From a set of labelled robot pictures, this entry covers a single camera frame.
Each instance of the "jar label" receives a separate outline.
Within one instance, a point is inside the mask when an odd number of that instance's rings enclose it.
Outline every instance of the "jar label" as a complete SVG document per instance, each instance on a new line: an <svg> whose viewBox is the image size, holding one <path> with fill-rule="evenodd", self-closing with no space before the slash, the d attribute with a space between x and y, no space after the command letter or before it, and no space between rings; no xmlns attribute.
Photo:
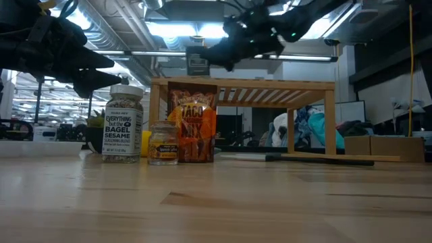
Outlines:
<svg viewBox="0 0 432 243"><path fill-rule="evenodd" d="M175 143L151 142L148 146L148 155L152 159L177 158L178 145Z"/></svg>
<svg viewBox="0 0 432 243"><path fill-rule="evenodd" d="M110 107L106 109L103 155L139 155L141 136L142 111Z"/></svg>

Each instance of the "taco mix bag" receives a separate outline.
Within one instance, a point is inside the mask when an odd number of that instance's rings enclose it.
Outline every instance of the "taco mix bag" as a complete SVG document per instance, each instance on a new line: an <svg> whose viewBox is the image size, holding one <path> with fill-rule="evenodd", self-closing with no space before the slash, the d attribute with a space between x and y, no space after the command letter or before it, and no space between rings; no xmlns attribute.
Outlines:
<svg viewBox="0 0 432 243"><path fill-rule="evenodd" d="M178 129L178 160L213 162L217 86L168 82L168 121Z"/></svg>

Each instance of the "seasoning jar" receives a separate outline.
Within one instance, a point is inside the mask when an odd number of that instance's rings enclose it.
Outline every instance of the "seasoning jar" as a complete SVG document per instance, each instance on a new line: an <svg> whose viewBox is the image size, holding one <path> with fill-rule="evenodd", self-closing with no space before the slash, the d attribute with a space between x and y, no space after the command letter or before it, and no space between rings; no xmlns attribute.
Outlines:
<svg viewBox="0 0 432 243"><path fill-rule="evenodd" d="M178 137L174 121L156 121L151 126L147 160L151 165L177 165Z"/></svg>
<svg viewBox="0 0 432 243"><path fill-rule="evenodd" d="M143 90L128 85L114 85L105 107L102 160L135 163L140 160Z"/></svg>

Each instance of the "wooden stand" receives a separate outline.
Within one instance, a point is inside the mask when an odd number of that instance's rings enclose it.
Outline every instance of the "wooden stand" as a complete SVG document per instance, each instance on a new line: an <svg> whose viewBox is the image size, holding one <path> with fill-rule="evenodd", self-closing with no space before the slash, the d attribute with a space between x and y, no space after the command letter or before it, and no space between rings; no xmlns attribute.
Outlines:
<svg viewBox="0 0 432 243"><path fill-rule="evenodd" d="M358 159L355 155L336 155L335 130L335 84L334 82L309 82L286 80L244 80L208 77L153 78L150 96L148 125L159 119L159 101L167 101L168 82L218 85L224 92L218 106L286 108L288 113L288 152L294 151L294 110L324 99L325 110L325 154L337 159ZM319 158L321 155L302 153L303 156ZM362 160L399 161L395 156L362 156Z"/></svg>

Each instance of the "wooden tabletop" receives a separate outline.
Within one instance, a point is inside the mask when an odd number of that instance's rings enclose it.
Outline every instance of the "wooden tabletop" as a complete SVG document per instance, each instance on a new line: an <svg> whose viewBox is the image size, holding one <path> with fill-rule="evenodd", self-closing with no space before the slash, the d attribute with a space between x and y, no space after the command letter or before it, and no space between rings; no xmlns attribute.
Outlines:
<svg viewBox="0 0 432 243"><path fill-rule="evenodd" d="M0 242L432 242L432 167L0 159Z"/></svg>

